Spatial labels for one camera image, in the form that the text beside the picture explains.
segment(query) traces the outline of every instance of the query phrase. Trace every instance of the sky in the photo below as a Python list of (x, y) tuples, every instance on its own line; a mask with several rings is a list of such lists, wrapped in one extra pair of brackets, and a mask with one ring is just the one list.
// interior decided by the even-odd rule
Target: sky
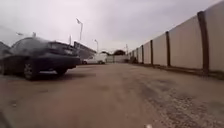
[(109, 52), (132, 50), (221, 0), (0, 0), (0, 41), (32, 35)]

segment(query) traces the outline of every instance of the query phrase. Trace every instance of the tree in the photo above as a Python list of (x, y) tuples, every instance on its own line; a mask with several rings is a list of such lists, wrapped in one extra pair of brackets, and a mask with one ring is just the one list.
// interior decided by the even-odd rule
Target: tree
[(123, 51), (123, 50), (116, 50), (113, 55), (125, 55), (125, 51)]
[(102, 51), (101, 53), (107, 54), (108, 56), (110, 55), (110, 53), (106, 51)]

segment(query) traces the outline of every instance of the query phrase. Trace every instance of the asphalt road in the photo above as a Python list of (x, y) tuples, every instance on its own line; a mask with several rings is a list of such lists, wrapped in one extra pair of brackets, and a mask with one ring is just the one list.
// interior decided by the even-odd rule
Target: asphalt road
[(12, 128), (223, 128), (224, 81), (87, 65), (35, 82), (0, 76), (0, 108)]

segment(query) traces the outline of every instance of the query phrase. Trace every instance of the car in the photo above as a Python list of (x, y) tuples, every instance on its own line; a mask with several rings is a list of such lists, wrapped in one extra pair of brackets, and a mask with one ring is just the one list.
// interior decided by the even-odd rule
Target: car
[(27, 80), (33, 80), (40, 71), (54, 70), (62, 76), (79, 63), (80, 58), (72, 46), (28, 37), (2, 51), (0, 73), (23, 73)]
[(96, 53), (88, 59), (84, 59), (82, 61), (83, 64), (105, 64), (106, 63), (107, 54), (104, 53)]

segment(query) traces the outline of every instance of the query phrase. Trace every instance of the car wheel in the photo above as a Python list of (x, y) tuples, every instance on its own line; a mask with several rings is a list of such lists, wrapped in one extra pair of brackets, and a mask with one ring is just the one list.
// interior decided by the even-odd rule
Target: car wheel
[(38, 74), (38, 71), (31, 61), (27, 61), (25, 62), (23, 73), (27, 80), (34, 80)]
[(83, 64), (87, 64), (87, 62), (86, 62), (86, 61), (83, 61), (82, 63), (83, 63)]
[(103, 64), (103, 61), (99, 61), (98, 64)]
[(67, 69), (56, 69), (56, 72), (59, 76), (63, 76), (67, 72)]
[(7, 75), (7, 70), (6, 70), (5, 64), (3, 62), (0, 63), (0, 74)]

